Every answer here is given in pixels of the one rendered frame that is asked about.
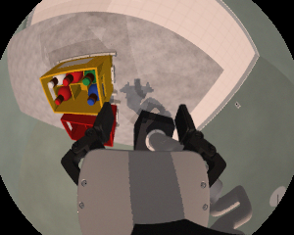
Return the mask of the blue bottle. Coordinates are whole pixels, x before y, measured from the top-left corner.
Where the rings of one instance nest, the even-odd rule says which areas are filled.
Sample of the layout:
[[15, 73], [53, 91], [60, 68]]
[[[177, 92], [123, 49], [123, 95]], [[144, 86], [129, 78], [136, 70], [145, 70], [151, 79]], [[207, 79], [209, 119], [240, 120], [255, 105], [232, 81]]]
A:
[[[102, 83], [102, 87], [103, 87], [103, 94], [105, 95], [103, 83]], [[98, 90], [97, 83], [92, 83], [90, 87], [88, 88], [88, 99], [87, 99], [88, 105], [92, 106], [93, 104], [96, 103], [96, 101], [100, 100], [97, 90]]]

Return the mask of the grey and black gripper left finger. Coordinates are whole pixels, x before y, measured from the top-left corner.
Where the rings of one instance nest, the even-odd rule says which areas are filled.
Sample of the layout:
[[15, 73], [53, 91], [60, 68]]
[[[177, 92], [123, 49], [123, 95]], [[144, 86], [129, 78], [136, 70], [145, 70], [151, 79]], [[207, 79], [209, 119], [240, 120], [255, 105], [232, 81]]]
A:
[[76, 185], [80, 173], [80, 160], [91, 150], [106, 149], [104, 144], [110, 139], [114, 119], [111, 103], [104, 102], [93, 126], [86, 129], [84, 136], [75, 141], [72, 148], [62, 157], [61, 164]]

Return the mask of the dark red crate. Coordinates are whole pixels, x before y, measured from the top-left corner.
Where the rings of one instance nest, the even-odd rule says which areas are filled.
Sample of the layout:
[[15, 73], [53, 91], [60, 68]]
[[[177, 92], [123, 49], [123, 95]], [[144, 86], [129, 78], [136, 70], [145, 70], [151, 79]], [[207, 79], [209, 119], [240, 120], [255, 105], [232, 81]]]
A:
[[[111, 137], [108, 143], [105, 143], [104, 146], [113, 147], [114, 144], [114, 129], [116, 130], [116, 111], [117, 105], [111, 105], [114, 112], [114, 126], [112, 127]], [[61, 117], [61, 122], [68, 132], [72, 140], [78, 140], [84, 136], [84, 132], [87, 128], [91, 128], [96, 119], [97, 115], [76, 115], [76, 114], [63, 114]], [[72, 131], [70, 130], [67, 121], [72, 126]], [[86, 125], [85, 125], [86, 124]]]

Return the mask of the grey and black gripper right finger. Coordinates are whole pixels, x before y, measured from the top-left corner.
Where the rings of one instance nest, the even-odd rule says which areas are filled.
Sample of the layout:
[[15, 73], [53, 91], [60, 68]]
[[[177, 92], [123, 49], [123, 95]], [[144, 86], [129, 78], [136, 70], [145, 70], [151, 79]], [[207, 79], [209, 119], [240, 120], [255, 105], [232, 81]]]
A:
[[207, 171], [209, 188], [211, 188], [226, 168], [226, 162], [221, 155], [217, 153], [216, 147], [204, 139], [204, 134], [196, 130], [193, 119], [185, 104], [179, 105], [174, 122], [178, 141], [180, 145], [184, 146], [183, 150], [196, 152], [207, 162], [209, 166]]

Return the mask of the red bottle with pale label band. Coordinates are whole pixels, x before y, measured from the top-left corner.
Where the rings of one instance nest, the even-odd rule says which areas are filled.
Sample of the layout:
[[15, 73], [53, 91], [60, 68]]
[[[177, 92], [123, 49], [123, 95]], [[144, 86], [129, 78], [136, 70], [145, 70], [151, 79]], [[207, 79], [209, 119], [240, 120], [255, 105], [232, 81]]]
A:
[[77, 83], [84, 77], [83, 71], [74, 71], [66, 73], [66, 77], [63, 80], [65, 86], [70, 85], [71, 83]]

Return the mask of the olive-brown crate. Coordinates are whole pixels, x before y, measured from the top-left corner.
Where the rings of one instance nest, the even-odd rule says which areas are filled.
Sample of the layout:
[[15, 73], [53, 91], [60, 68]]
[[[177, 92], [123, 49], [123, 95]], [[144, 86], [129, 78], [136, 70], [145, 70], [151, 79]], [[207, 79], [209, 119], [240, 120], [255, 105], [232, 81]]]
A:
[[[53, 112], [60, 114], [98, 115], [104, 102], [110, 101], [114, 90], [111, 76], [111, 67], [113, 65], [112, 58], [113, 55], [106, 55], [70, 60], [58, 64], [56, 67], [43, 74], [39, 79]], [[47, 85], [47, 83], [53, 79], [53, 75], [74, 71], [83, 71], [84, 74], [85, 71], [89, 70], [95, 70], [100, 101], [96, 101], [93, 106], [87, 104], [88, 88], [92, 83], [85, 86], [82, 83], [82, 78], [79, 82], [70, 84], [70, 89], [73, 94], [71, 98], [68, 101], [63, 101], [61, 105], [57, 105], [55, 103], [56, 99], [53, 100]], [[103, 79], [101, 79], [101, 77]], [[103, 94], [102, 83], [104, 85], [105, 95]]]

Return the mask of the green bottle with pale green label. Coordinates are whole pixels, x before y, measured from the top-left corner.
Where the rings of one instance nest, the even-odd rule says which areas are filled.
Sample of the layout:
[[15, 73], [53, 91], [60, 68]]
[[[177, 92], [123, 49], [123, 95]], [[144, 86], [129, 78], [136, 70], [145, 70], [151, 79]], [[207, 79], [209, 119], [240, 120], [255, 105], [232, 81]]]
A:
[[[93, 82], [92, 82], [93, 81]], [[84, 78], [82, 80], [84, 85], [90, 85], [91, 83], [96, 83], [96, 74], [95, 70], [86, 70], [84, 72]]]

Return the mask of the white bottle with grey label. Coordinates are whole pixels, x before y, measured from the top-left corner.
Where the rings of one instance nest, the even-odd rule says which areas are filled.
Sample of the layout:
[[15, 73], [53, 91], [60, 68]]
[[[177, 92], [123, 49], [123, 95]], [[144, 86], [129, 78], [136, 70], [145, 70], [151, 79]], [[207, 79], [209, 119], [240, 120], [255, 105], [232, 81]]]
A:
[[66, 77], [66, 74], [58, 74], [58, 75], [53, 75], [53, 79], [50, 80], [49, 82], [49, 87], [54, 88], [56, 85], [62, 85], [63, 84], [63, 79]]

